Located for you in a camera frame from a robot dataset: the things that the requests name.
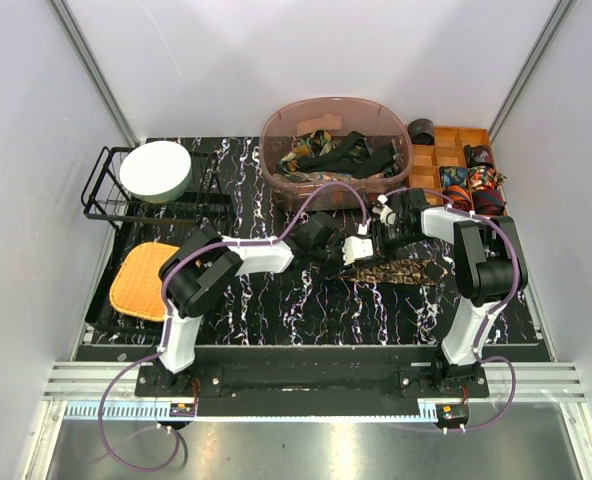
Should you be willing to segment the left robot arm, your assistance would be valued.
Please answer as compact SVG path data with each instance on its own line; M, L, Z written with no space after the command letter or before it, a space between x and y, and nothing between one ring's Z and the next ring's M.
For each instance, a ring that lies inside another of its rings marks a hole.
M189 368L195 361L202 320L235 278L282 274L310 265L336 274L345 267L344 243L332 217L321 212L277 237L237 239L221 236L211 227L192 231L159 270L165 315L154 360L157 384L172 396L190 388Z

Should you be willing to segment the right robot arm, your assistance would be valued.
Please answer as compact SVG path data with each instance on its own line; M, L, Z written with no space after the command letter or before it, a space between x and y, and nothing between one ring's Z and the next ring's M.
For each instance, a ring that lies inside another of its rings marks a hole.
M464 211L445 195L442 206L432 206L427 194L402 187L378 197L373 206L377 251L386 255L425 239L450 245L460 300L429 370L433 390L448 397L477 380L485 339L528 275L511 217Z

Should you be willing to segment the brown floral patterned tie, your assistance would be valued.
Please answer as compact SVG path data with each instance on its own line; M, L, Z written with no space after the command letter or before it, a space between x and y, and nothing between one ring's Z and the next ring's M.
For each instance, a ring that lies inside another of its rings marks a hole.
M448 273L448 268L432 259L398 259L358 264L345 270L339 278L350 282L434 286Z

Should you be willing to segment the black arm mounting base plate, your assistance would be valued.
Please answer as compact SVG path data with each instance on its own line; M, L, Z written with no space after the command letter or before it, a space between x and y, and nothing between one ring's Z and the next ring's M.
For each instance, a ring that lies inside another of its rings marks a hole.
M261 392L374 391L407 398L489 396L482 367L446 367L434 346L207 346L194 363L172 374L159 360L138 369L138 397L181 397L198 392L216 398L244 390Z

